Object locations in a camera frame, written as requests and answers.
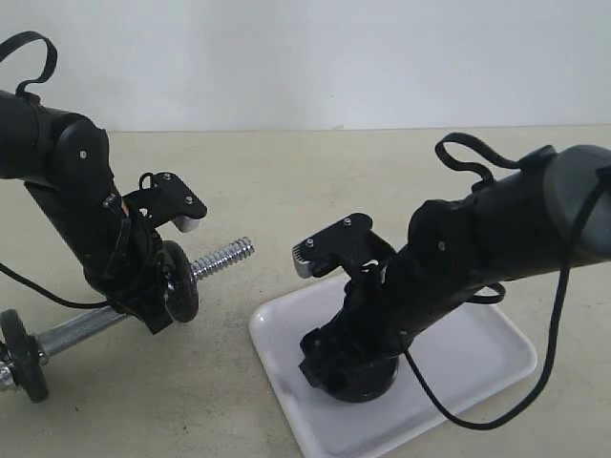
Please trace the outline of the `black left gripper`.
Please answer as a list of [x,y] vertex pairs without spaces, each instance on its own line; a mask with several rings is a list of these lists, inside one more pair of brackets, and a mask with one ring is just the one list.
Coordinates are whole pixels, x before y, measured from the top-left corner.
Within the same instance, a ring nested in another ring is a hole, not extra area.
[[101,271],[84,270],[86,282],[119,313],[137,315],[156,335],[173,323],[158,296],[160,237],[138,210],[121,221],[116,245]]

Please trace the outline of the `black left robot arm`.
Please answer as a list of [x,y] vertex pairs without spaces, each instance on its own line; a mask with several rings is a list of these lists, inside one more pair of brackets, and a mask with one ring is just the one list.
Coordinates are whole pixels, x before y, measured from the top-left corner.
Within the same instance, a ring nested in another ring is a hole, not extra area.
[[24,182],[86,282],[157,334],[172,322],[154,261],[161,244],[116,188],[109,151],[86,116],[1,93],[1,177]]

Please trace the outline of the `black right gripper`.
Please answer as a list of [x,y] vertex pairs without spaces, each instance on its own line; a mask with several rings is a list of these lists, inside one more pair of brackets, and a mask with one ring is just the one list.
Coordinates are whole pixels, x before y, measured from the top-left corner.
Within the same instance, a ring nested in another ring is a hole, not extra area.
[[367,266],[344,287],[341,309],[304,335],[299,364],[309,384],[326,392],[348,388],[348,367],[397,357],[400,315],[406,310],[406,268]]

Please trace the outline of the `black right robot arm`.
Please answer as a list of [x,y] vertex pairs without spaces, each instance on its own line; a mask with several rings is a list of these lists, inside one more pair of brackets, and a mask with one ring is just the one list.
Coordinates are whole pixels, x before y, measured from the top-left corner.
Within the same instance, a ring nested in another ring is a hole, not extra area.
[[460,200],[432,199],[392,248],[371,218],[349,215],[294,247],[300,275],[348,274],[340,311],[301,340],[300,368],[314,387],[352,400],[383,392],[402,349],[482,288],[610,258],[610,198],[601,196],[580,236],[580,207],[610,163],[608,149],[542,148],[508,177]]

